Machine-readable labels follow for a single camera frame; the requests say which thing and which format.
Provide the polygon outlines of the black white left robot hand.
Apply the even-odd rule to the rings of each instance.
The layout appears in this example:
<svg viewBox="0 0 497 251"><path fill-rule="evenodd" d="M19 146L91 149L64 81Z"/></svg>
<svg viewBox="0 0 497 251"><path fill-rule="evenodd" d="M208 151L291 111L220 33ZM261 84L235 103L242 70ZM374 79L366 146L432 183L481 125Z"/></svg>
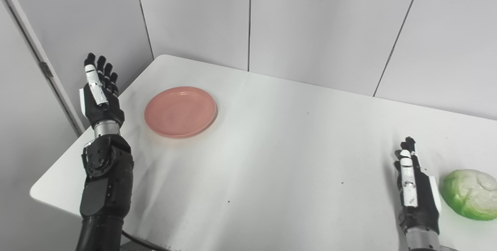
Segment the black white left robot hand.
<svg viewBox="0 0 497 251"><path fill-rule="evenodd" d="M92 127L103 121L122 127L125 114L118 99L118 74L113 71L113 65L104 56L97 58L94 53L88 53L83 66L86 77L86 84L80 89L83 115Z"/></svg>

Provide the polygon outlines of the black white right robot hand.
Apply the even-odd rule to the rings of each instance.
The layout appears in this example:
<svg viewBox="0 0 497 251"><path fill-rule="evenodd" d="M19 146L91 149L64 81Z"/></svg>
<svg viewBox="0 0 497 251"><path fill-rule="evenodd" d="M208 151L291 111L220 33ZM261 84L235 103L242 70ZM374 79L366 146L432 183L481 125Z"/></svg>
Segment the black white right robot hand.
<svg viewBox="0 0 497 251"><path fill-rule="evenodd" d="M437 192L436 180L433 176L427 175L421 168L419 158L415 149L415 140L406 137L400 143L400 149L395 152L397 161L394 167L398 172L396 187L399 190L401 200L401 210L399 212L399 226L403 233L415 227L427 228L440 234L440 197ZM407 158L412 162L412 173L410 180L410 191L415 194L415 204L410 204L405 195L405 179L402 177L401 160Z"/></svg>

